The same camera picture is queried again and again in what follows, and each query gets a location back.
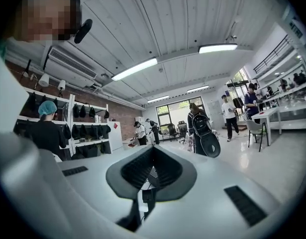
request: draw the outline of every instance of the dark jacket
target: dark jacket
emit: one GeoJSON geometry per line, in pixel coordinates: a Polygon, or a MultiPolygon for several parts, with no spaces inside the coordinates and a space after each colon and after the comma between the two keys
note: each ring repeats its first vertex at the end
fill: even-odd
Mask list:
{"type": "MultiPolygon", "coordinates": [[[[200,109],[200,112],[198,114],[201,114],[201,115],[204,115],[204,116],[208,117],[207,114],[201,109],[200,109]]],[[[193,129],[193,117],[194,117],[194,115],[192,114],[192,112],[189,112],[188,117],[187,117],[188,130],[193,129]]]]}
{"type": "Polygon", "coordinates": [[[52,121],[38,121],[31,126],[29,133],[39,149],[50,150],[58,156],[59,146],[62,148],[67,146],[61,128],[52,121]]]}

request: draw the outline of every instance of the wall-mounted air conditioner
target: wall-mounted air conditioner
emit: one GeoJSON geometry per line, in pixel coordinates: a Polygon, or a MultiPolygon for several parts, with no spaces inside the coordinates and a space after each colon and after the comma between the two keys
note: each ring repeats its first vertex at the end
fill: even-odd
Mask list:
{"type": "Polygon", "coordinates": [[[94,83],[94,80],[86,78],[81,74],[77,74],[73,70],[62,66],[51,59],[47,60],[44,72],[80,88],[90,87],[94,83]]]}
{"type": "Polygon", "coordinates": [[[64,53],[58,48],[54,48],[54,47],[51,48],[49,55],[48,55],[48,61],[49,60],[52,60],[56,62],[57,64],[62,65],[70,69],[71,71],[81,76],[84,76],[88,79],[95,79],[95,77],[97,76],[96,72],[94,72],[93,70],[91,70],[86,65],[79,62],[78,60],[70,57],[69,55],[67,55],[66,53],[64,53]]]}

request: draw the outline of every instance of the table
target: table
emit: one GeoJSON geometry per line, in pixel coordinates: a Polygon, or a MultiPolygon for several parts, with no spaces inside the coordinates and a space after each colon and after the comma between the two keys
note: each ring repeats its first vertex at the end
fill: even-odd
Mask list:
{"type": "Polygon", "coordinates": [[[270,116],[274,113],[278,113],[278,121],[279,121],[279,134],[282,134],[281,128],[281,117],[280,117],[280,109],[279,107],[270,108],[268,110],[264,110],[263,114],[256,114],[251,116],[253,120],[255,119],[266,119],[267,120],[267,131],[268,131],[268,145],[271,144],[271,127],[270,127],[270,116]]]}

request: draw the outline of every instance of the blue hairnet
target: blue hairnet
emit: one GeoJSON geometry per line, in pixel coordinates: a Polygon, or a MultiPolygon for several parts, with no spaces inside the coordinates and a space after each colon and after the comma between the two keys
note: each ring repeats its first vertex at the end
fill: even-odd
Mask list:
{"type": "Polygon", "coordinates": [[[39,106],[39,115],[49,115],[52,113],[55,113],[57,110],[56,105],[52,101],[44,101],[40,106],[39,106]]]}

